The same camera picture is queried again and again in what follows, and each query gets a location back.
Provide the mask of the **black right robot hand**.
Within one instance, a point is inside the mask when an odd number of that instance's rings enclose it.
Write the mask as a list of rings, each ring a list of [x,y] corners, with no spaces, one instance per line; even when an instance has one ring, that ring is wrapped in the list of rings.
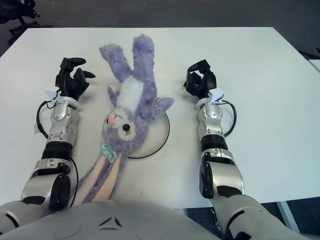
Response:
[[[208,98],[209,90],[217,88],[216,76],[205,59],[187,69],[183,86],[189,94],[196,96],[199,100]]]

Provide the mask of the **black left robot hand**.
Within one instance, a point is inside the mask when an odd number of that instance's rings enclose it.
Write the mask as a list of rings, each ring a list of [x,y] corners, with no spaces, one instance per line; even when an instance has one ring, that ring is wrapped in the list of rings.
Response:
[[[78,101],[90,85],[86,79],[96,77],[93,73],[82,70],[80,67],[77,68],[73,77],[71,77],[74,68],[84,65],[86,62],[87,61],[81,57],[63,58],[60,64],[60,71],[55,79],[55,86],[61,91],[60,95],[62,97],[69,97]]]

